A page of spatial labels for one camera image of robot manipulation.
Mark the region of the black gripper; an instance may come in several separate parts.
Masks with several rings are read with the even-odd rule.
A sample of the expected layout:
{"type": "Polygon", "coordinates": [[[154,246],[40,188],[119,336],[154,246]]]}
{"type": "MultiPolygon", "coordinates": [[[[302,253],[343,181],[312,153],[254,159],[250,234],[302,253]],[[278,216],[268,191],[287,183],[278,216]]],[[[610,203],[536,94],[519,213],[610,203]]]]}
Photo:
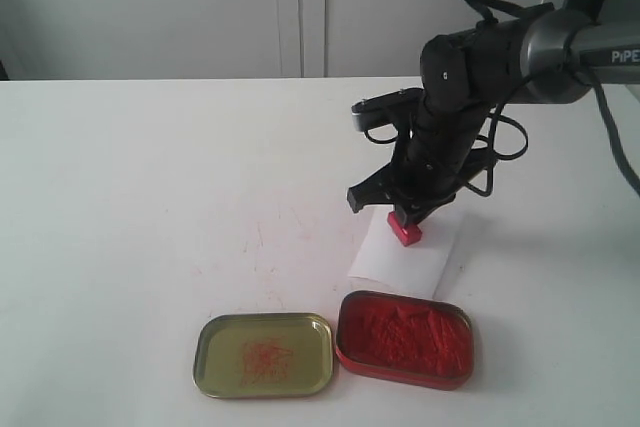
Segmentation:
{"type": "Polygon", "coordinates": [[[417,226],[455,200],[481,171],[493,181],[493,154],[473,147],[492,105],[471,101],[459,110],[436,106],[423,92],[410,116],[410,138],[399,145],[391,164],[347,190],[354,214],[367,206],[394,205],[401,227],[417,226]]]}

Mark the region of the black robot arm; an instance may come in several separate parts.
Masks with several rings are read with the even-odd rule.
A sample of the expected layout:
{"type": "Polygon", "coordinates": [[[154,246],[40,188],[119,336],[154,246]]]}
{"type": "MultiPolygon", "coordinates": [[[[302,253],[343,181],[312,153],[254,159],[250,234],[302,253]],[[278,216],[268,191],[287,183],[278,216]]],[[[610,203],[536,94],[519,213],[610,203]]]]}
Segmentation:
{"type": "Polygon", "coordinates": [[[495,140],[508,104],[570,104],[587,93],[596,97],[619,171],[637,187],[604,89],[638,82],[638,24],[600,24],[550,3],[464,1],[479,22],[424,45],[420,87],[352,107],[358,131],[390,125],[396,134],[390,161],[349,188],[350,208],[389,205],[395,226],[414,227],[472,189],[476,176],[493,178],[504,160],[495,140]]]}

